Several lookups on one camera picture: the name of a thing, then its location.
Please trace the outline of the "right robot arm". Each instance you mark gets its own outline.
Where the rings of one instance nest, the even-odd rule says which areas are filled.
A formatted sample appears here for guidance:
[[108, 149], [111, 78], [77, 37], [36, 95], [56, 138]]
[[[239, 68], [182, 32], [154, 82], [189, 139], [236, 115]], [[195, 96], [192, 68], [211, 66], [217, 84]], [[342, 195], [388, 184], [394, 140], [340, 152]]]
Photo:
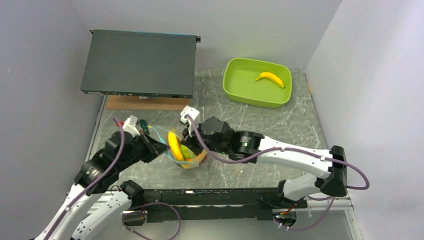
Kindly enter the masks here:
[[278, 184], [275, 200], [282, 208], [316, 193], [347, 195], [347, 161], [341, 146], [312, 149], [288, 144], [261, 133], [234, 130], [214, 116], [196, 123], [186, 114], [180, 121], [186, 125], [182, 144], [196, 154], [206, 151], [225, 164], [273, 164], [305, 172], [304, 176]]

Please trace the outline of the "clear zip top bag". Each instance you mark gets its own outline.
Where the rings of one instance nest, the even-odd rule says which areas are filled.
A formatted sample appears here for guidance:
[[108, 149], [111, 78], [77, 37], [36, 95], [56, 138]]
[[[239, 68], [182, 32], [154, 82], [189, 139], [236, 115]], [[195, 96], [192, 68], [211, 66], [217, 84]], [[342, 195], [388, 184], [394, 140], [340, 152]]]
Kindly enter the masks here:
[[159, 142], [170, 147], [165, 152], [165, 156], [183, 169], [188, 170], [199, 167], [208, 156], [205, 150], [201, 153], [194, 153], [182, 144], [183, 134], [176, 128], [165, 128], [159, 125], [149, 125], [148, 128], [157, 134]]

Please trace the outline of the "orange yellow mango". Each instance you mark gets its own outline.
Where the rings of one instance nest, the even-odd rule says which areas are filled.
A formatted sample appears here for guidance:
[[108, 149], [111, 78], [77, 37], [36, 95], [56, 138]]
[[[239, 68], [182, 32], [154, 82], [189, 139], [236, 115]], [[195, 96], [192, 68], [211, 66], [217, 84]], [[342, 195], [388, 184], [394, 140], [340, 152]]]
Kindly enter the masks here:
[[183, 169], [194, 169], [197, 168], [207, 158], [207, 152], [203, 150], [199, 155], [193, 156], [193, 158], [185, 158], [181, 167]]

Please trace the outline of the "green lime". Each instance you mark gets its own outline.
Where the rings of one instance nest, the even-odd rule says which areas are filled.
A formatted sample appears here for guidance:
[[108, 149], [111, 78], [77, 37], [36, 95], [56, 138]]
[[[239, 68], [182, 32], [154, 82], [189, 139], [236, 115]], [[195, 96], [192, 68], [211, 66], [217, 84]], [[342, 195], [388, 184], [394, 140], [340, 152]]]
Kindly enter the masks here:
[[194, 153], [185, 145], [180, 146], [181, 154], [184, 158], [184, 161], [191, 162], [194, 158]]

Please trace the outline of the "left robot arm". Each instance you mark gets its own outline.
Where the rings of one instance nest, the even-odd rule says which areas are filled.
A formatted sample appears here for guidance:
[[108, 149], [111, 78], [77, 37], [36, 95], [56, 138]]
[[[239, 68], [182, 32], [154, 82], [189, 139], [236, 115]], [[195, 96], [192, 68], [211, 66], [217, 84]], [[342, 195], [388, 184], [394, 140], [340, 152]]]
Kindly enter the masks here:
[[137, 130], [119, 130], [105, 142], [77, 173], [74, 183], [53, 219], [38, 240], [88, 240], [113, 215], [137, 210], [145, 203], [145, 190], [132, 180], [120, 184], [118, 192], [95, 212], [94, 203], [115, 183], [120, 173], [135, 163], [150, 163], [169, 146]]

